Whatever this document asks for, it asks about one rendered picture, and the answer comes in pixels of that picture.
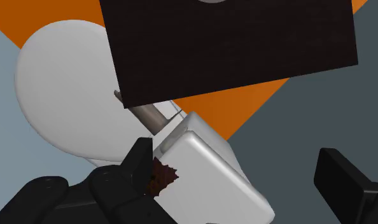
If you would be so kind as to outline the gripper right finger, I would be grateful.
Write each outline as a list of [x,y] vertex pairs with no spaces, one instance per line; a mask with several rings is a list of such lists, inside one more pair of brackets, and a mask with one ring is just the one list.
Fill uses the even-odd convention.
[[320,149],[314,185],[341,224],[378,224],[378,182],[340,151]]

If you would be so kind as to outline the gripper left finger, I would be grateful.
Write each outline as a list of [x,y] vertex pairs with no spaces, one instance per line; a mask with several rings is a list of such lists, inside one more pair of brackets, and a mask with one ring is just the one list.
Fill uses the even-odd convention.
[[140,137],[120,165],[98,167],[76,185],[35,178],[0,210],[0,224],[177,224],[146,194],[153,164],[153,141]]

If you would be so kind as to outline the dark brown jagged object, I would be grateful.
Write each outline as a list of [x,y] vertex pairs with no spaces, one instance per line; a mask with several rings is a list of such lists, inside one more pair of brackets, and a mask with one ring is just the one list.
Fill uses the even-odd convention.
[[147,184],[145,194],[151,197],[158,197],[160,192],[173,183],[179,176],[176,169],[163,165],[158,158],[153,159],[152,173],[150,181]]

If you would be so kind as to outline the black robot stand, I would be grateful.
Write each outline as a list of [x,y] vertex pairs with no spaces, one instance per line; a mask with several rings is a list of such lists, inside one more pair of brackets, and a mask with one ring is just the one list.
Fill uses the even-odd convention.
[[127,108],[358,62],[351,0],[99,0]]

